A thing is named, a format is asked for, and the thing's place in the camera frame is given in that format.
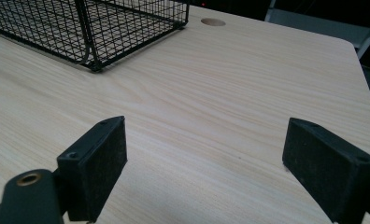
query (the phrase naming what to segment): screw hole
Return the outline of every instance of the screw hole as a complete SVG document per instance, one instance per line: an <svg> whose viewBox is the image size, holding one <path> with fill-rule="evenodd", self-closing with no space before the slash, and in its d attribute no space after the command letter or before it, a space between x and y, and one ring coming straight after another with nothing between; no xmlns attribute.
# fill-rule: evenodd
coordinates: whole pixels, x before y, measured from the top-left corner
<svg viewBox="0 0 370 224"><path fill-rule="evenodd" d="M69 157L69 158L74 159L74 158L76 158L78 156L78 153L76 153L76 152L70 152L70 153L66 154L66 156Z"/></svg>
<svg viewBox="0 0 370 224"><path fill-rule="evenodd" d="M41 175L39 173L31 173L29 175L22 176L17 180L17 185L20 187L25 187L36 183L40 179Z"/></svg>

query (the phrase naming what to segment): wire grid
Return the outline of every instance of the wire grid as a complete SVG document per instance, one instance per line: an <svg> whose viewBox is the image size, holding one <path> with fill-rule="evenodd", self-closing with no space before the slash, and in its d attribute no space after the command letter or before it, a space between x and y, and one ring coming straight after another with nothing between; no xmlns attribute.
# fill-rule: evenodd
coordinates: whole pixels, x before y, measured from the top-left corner
<svg viewBox="0 0 370 224"><path fill-rule="evenodd" d="M101 63L186 23L186 4L172 0L87 0L85 6Z"/></svg>
<svg viewBox="0 0 370 224"><path fill-rule="evenodd" d="M0 0L0 34L99 70L184 26L188 6L173 0Z"/></svg>
<svg viewBox="0 0 370 224"><path fill-rule="evenodd" d="M73 0L0 0L2 32L71 62L80 62L85 57L86 47Z"/></svg>

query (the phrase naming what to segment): wire mesh basket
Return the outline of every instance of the wire mesh basket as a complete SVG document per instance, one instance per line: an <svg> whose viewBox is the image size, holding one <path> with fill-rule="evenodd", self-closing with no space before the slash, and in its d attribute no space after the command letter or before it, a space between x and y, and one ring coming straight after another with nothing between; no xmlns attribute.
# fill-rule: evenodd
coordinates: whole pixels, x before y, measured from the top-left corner
<svg viewBox="0 0 370 224"><path fill-rule="evenodd" d="M188 14L189 0L0 0L0 34L98 71Z"/></svg>

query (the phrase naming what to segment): gray chair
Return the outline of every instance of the gray chair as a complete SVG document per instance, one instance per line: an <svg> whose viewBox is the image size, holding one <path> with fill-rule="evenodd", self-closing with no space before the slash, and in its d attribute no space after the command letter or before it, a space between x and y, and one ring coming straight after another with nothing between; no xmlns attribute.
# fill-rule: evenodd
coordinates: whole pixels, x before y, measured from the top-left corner
<svg viewBox="0 0 370 224"><path fill-rule="evenodd" d="M357 56L362 58L370 45L370 27L348 24L340 21L330 21L275 8L276 0L272 0L267 10L265 21L295 29L305 30L322 35L330 35L345 39L357 50Z"/></svg>

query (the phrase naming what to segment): light wood grain surface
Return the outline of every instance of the light wood grain surface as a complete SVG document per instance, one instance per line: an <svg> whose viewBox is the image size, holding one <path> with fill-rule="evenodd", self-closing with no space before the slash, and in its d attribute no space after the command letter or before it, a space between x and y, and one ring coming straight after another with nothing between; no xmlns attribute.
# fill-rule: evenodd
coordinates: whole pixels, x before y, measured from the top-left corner
<svg viewBox="0 0 370 224"><path fill-rule="evenodd" d="M282 165L289 118L370 153L370 93L350 43L191 7L185 30L102 74L0 37L0 200L11 177L54 170L119 115L129 161L98 223L330 223Z"/></svg>

